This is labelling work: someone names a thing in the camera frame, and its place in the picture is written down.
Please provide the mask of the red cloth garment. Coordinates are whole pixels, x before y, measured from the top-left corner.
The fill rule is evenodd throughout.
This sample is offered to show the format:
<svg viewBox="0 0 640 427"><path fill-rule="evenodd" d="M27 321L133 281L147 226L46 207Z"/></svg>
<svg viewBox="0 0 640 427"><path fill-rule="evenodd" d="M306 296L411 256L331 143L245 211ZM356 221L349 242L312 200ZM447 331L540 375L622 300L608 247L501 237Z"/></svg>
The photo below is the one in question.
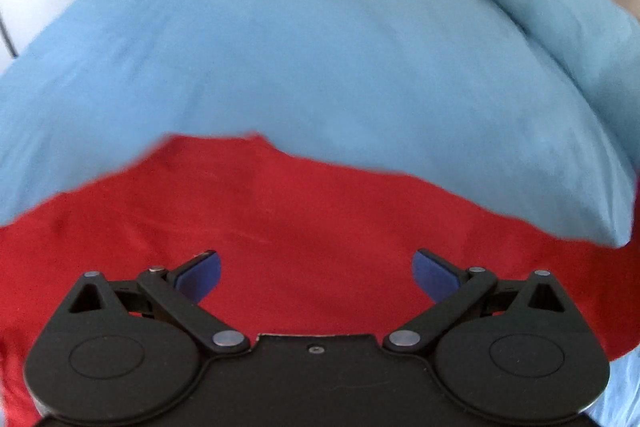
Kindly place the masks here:
<svg viewBox="0 0 640 427"><path fill-rule="evenodd" d="M58 194L1 231L6 423L37 412L23 364L82 273L126 280L213 249L206 310L246 335L377 336L427 306L420 248L505 279L552 272L611 359L639 341L639 245L564 241L411 176L288 156L259 136L175 136L128 169Z"/></svg>

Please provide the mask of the blue bed sheet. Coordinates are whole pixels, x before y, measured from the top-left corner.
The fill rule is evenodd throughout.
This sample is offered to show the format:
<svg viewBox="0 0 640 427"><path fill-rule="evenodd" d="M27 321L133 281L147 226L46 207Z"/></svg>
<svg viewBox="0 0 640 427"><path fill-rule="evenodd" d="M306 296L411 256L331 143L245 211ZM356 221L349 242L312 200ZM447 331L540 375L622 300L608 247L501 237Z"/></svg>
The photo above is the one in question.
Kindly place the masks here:
<svg viewBox="0 0 640 427"><path fill-rule="evenodd" d="M77 0L1 79L1 231L175 136L639 245L639 117L603 117L494 0Z"/></svg>

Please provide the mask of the blue folded duvet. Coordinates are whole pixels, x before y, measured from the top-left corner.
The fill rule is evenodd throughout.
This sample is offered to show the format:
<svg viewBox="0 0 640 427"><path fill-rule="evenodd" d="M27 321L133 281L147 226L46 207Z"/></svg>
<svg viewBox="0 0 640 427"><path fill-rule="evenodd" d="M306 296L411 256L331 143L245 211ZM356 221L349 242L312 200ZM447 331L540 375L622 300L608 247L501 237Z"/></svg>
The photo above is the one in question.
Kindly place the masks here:
<svg viewBox="0 0 640 427"><path fill-rule="evenodd" d="M612 0L494 0L618 127L639 117L639 22Z"/></svg>

